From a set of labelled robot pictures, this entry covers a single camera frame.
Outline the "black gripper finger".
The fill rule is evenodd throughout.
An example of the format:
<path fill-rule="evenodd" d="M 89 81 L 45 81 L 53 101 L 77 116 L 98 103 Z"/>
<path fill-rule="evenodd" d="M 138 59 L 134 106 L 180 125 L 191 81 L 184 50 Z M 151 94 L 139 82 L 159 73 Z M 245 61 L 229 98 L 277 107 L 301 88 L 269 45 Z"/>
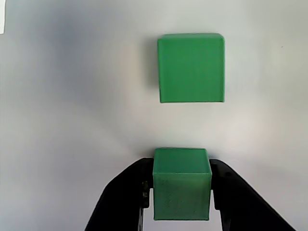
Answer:
<path fill-rule="evenodd" d="M 85 227 L 87 231 L 142 231 L 143 210 L 150 206 L 153 158 L 142 158 L 104 188 Z"/>
<path fill-rule="evenodd" d="M 220 211 L 223 231 L 293 231 L 237 172 L 221 160 L 211 159 L 211 189 Z"/>

